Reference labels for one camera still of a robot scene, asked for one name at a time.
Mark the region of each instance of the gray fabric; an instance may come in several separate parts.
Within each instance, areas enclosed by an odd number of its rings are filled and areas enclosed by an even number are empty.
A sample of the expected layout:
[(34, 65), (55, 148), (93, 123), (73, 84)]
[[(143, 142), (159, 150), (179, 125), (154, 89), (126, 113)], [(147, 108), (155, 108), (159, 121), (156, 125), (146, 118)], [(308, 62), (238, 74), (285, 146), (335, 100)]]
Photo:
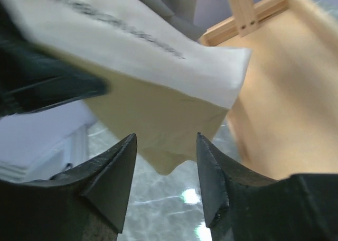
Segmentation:
[(193, 24), (197, 0), (140, 0), (182, 32), (196, 41), (205, 32)]

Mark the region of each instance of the black object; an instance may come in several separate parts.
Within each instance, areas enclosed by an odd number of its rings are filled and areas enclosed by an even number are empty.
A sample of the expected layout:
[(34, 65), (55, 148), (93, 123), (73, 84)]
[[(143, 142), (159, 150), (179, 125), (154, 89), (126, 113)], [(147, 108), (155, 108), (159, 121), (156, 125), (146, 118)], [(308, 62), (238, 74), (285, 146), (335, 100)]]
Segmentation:
[(201, 134), (197, 161), (213, 241), (338, 240), (338, 175), (272, 180), (229, 158)]
[(0, 240), (116, 240), (124, 225), (136, 151), (136, 135), (130, 135), (51, 180), (0, 180)]
[(0, 118), (104, 95), (107, 83), (38, 50), (0, 0)]

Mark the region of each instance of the gray marble surface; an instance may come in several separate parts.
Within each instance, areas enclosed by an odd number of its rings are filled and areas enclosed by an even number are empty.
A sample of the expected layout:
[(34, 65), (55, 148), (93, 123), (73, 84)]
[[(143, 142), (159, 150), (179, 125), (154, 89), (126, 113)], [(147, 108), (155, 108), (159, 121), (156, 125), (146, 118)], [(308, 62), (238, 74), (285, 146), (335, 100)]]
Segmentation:
[[(91, 157), (118, 140), (101, 123), (89, 130)], [(214, 141), (234, 159), (238, 153), (224, 123)], [(187, 161), (162, 176), (137, 156), (125, 227), (118, 241), (211, 241), (204, 223), (197, 164)]]

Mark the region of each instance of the wooden box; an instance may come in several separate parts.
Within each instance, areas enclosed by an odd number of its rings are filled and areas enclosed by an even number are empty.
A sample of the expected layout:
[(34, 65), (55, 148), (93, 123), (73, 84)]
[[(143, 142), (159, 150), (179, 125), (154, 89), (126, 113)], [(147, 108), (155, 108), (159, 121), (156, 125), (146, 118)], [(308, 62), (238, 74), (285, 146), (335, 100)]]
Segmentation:
[(311, 0), (229, 0), (201, 43), (252, 48), (227, 120), (242, 163), (269, 177), (338, 172), (338, 24)]

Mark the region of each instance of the white cloth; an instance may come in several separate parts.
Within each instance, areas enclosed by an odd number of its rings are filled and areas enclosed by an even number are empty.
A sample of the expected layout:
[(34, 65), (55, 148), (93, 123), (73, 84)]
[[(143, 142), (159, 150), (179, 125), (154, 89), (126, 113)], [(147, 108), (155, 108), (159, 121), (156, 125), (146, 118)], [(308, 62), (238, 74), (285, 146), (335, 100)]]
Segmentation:
[(236, 100), (251, 51), (204, 47), (139, 0), (4, 0), (28, 38), (106, 78), (111, 94), (86, 100), (119, 138), (166, 174), (195, 159)]

